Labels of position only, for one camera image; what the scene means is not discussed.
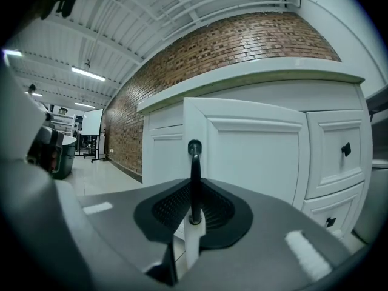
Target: white countertop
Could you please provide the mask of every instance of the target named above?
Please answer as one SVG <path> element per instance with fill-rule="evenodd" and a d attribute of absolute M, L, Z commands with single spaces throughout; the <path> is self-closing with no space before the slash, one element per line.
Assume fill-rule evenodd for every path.
<path fill-rule="evenodd" d="M 228 65 L 182 81 L 138 104 L 142 114 L 183 100 L 233 87 L 264 82 L 314 79 L 361 84 L 365 79 L 342 62 L 303 57 L 256 59 Z"/>

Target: drawer handle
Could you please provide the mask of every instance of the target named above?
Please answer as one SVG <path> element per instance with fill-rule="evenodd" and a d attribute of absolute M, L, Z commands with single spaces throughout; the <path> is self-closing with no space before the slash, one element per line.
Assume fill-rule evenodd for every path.
<path fill-rule="evenodd" d="M 336 218 L 334 218 L 334 219 L 332 219 L 332 218 L 328 218 L 327 220 L 326 220 L 326 227 L 330 227 L 330 226 L 333 226 L 334 225 L 334 223 L 335 223 L 335 220 L 336 220 Z"/>
<path fill-rule="evenodd" d="M 342 153 L 345 154 L 345 157 L 347 157 L 349 154 L 351 154 L 352 149 L 350 148 L 350 143 L 348 142 L 341 148 Z"/>

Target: brick wall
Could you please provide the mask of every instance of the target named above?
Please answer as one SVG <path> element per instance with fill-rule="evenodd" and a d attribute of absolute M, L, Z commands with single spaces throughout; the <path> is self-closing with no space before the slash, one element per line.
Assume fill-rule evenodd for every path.
<path fill-rule="evenodd" d="M 313 27 L 289 12 L 234 16 L 175 41 L 142 66 L 104 112 L 111 159 L 140 178 L 143 117 L 136 114 L 139 102 L 215 68 L 282 56 L 340 61 Z"/>

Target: drawer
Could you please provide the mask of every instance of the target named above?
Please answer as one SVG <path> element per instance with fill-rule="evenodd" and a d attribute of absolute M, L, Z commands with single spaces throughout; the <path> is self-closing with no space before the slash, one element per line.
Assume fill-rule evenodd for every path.
<path fill-rule="evenodd" d="M 338 193 L 305 200 L 302 212 L 337 238 L 342 238 L 351 231 L 349 227 L 360 201 L 363 186 L 362 182 Z"/>
<path fill-rule="evenodd" d="M 339 192 L 364 181 L 367 148 L 372 145 L 367 137 L 370 122 L 365 117 L 363 111 L 307 113 L 310 173 L 306 199 Z"/>

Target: black handle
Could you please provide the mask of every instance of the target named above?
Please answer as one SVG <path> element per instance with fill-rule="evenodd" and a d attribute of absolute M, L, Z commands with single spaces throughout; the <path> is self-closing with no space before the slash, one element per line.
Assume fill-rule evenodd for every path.
<path fill-rule="evenodd" d="M 192 215 L 190 223 L 197 225 L 201 223 L 201 162 L 199 155 L 202 153 L 202 144 L 199 140 L 190 140 L 188 145 L 189 154 L 192 156 L 191 172 L 191 202 Z"/>
<path fill-rule="evenodd" d="M 334 223 L 335 223 L 335 220 L 336 220 L 336 218 L 334 218 L 334 219 L 332 219 L 332 218 L 328 218 L 327 220 L 326 220 L 326 227 L 330 227 L 330 226 L 333 226 L 334 225 Z"/>
<path fill-rule="evenodd" d="M 349 154 L 351 154 L 352 149 L 350 148 L 349 142 L 341 148 L 341 152 L 345 154 L 345 157 L 347 157 Z"/>

